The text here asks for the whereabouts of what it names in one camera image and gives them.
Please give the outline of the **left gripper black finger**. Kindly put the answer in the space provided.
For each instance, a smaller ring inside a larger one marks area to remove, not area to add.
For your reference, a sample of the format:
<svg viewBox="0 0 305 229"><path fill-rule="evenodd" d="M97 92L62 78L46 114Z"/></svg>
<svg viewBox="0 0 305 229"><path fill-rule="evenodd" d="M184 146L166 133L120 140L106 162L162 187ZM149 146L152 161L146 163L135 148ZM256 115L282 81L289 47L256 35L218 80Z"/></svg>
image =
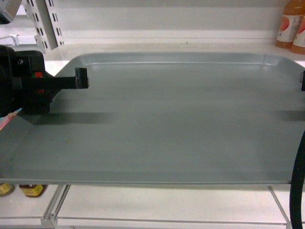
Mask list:
<svg viewBox="0 0 305 229"><path fill-rule="evenodd" d="M86 68L75 68L74 77L55 77L56 89L88 89L89 79Z"/></svg>

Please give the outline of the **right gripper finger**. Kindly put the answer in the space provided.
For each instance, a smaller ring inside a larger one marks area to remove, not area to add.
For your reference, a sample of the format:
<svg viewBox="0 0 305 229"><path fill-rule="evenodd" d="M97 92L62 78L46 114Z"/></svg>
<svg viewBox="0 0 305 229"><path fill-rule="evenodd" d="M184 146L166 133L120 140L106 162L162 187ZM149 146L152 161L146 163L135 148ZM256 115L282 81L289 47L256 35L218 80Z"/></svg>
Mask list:
<svg viewBox="0 0 305 229"><path fill-rule="evenodd" d="M301 91L305 91L305 71L300 73Z"/></svg>

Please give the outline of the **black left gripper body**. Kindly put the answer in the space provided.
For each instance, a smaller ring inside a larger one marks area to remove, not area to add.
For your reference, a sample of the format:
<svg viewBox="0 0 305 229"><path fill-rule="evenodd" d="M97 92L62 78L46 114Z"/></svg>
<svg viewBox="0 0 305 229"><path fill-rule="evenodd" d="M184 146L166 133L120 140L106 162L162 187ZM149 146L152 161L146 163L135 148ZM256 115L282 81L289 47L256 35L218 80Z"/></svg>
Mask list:
<svg viewBox="0 0 305 229"><path fill-rule="evenodd" d="M50 112L56 94L41 84L51 78L45 71L44 56L40 51L15 51L0 46L0 115L7 116L19 109L26 115Z"/></svg>

